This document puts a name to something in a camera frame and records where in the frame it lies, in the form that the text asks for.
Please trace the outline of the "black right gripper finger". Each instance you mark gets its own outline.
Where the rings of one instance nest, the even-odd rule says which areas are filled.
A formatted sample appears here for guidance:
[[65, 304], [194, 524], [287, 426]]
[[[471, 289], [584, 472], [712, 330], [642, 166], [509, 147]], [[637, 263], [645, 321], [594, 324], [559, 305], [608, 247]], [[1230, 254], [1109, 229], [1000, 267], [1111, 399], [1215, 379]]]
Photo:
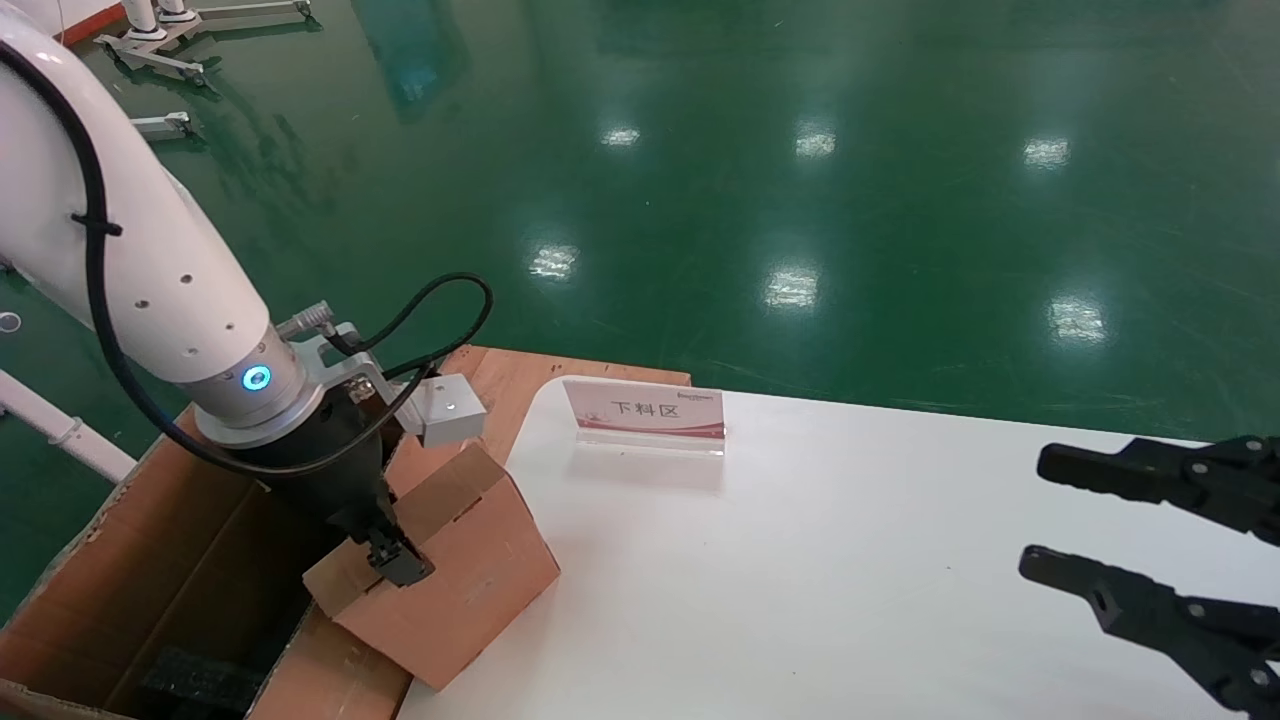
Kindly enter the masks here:
[[1180, 594], [1139, 573], [1043, 546], [1023, 550], [1019, 573], [1084, 600], [1102, 633], [1166, 656], [1221, 707], [1279, 714], [1277, 609]]
[[1039, 478], [1139, 503], [1170, 503], [1207, 521], [1279, 543], [1279, 439], [1240, 436], [1198, 448], [1134, 438], [1115, 454], [1047, 445]]

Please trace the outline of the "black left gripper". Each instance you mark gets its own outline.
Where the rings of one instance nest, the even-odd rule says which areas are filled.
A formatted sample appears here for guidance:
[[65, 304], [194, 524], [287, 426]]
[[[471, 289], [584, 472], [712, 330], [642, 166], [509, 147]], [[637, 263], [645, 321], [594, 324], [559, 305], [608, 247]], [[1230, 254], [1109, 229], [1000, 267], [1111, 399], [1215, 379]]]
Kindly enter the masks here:
[[[326, 395], [315, 413], [287, 436], [228, 454], [255, 466], [292, 468], [335, 454], [370, 425], [366, 413], [349, 396]], [[396, 520], [378, 430], [316, 471], [283, 479], [256, 478], [297, 514], [337, 527], [356, 543], [367, 543], [367, 564], [396, 587], [411, 587], [435, 571]]]

